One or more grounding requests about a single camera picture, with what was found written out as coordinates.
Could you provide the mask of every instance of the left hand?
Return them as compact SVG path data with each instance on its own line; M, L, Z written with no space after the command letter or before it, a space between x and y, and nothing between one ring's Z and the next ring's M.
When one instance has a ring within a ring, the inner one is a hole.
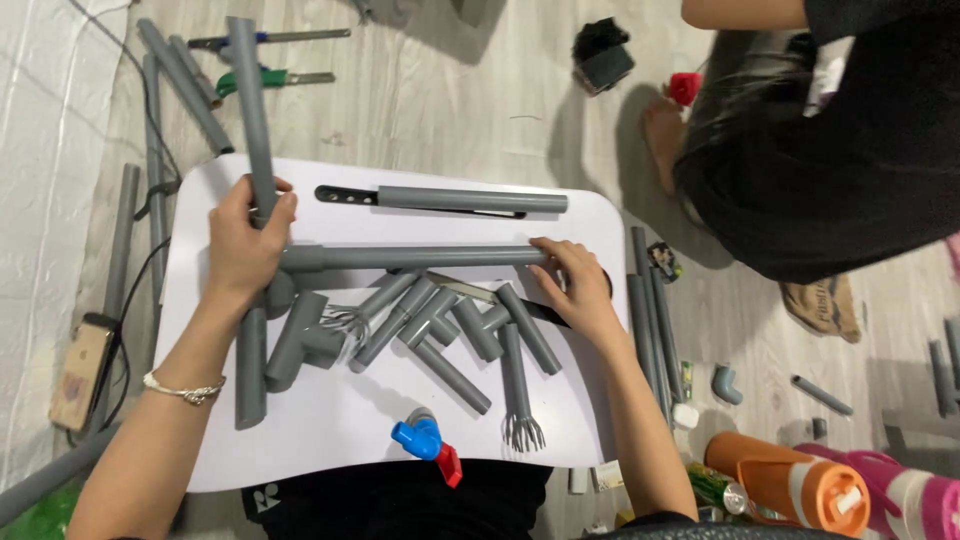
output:
M210 211L210 271L204 295L246 306L270 282L297 210L293 187L276 178L276 189L283 195L262 231L250 224L250 175L244 175L220 206Z

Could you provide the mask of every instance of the blue-handled tool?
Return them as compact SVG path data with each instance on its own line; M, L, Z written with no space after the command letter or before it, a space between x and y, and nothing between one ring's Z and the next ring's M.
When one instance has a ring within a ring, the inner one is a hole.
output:
M332 37L350 37L350 29L311 30L307 32L257 32L256 42L283 43L287 41L305 41L308 39L330 39ZM230 38L227 36L198 37L186 42L186 46L191 49L206 49L215 54L220 54L220 51L229 45Z

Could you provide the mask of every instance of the laminate floor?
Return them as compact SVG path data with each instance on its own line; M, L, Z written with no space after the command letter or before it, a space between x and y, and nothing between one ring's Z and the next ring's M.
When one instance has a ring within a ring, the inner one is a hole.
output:
M683 278L667 287L667 297L678 354L696 366L694 398L703 411L696 430L678 431L687 457L702 458L709 438L722 429L799 442L809 437L812 416L828 419L829 443L836 448L883 448L882 408L936 410L925 342L941 336L943 317L960 308L960 289L942 244L852 274L864 337L850 345L801 327L784 310L776 283L732 262L714 240L687 226L677 205L656 187L637 128L640 113L672 72L701 65L712 40L711 33L681 21L679 2L488 0L475 28L458 20L449 0L372 4L381 24L358 26L347 0L142 0L131 8L127 44L142 58L134 24L143 16L163 34L185 37L224 34L227 14L256 19L259 29L270 31L351 27L350 38L258 48L260 60L273 68L337 75L333 85L266 92L275 156L589 189L618 205L626 226L644 224L650 241L663 237L684 266ZM631 34L627 48L636 68L613 90L588 98L571 77L570 48L585 23L608 16ZM211 54L196 56L211 79L228 71ZM162 81L161 88L163 134L185 174L211 156L172 90ZM243 152L238 100L228 98L216 116ZM142 118L141 82L124 58L114 86L78 313L102 302L123 163L144 163ZM143 222L134 230L131 273L148 251ZM149 363L144 359L152 326L149 291L141 287L125 327L131 355L139 359L135 375ZM725 405L712 396L715 364L737 371L743 405ZM792 374L820 384L856 414L844 419L825 410L790 386ZM955 448L951 442L936 444ZM188 501L178 538L263 537L244 521L236 492ZM566 471L558 470L534 536L579 537L595 522L611 526L615 510L627 505L622 488L567 495Z

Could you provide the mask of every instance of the person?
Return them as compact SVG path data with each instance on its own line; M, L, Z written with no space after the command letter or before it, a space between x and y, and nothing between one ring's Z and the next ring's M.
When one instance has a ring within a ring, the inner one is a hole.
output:
M296 194L283 180L276 187L283 194L263 231L249 222L247 177L209 214L208 279L186 329L153 372L163 388L223 384L237 324L275 273L295 219ZM595 346L603 366L616 453L640 516L632 526L692 523L697 508L684 465L640 371L633 341L613 311L595 256L567 241L530 243L550 256L545 267L560 266L568 274L563 292L544 267L530 268L554 309ZM214 398L192 405L144 390L87 480L66 537L163 538L186 491ZM474 459L463 460L463 469L463 480L451 490L436 465L424 461L347 467L245 490L245 506L268 535L284 540L396 538L404 530L418 538L528 537L552 469Z
M664 191L735 258L807 284L960 231L960 3L684 0L682 15L711 30L809 28L814 57L855 37L838 91L813 117L802 115L805 91L792 114L777 91L804 75L809 88L812 63L765 86L743 69L745 32L718 34L689 130L667 98L644 112ZM738 58L724 58L731 51ZM768 67L793 52L754 58Z

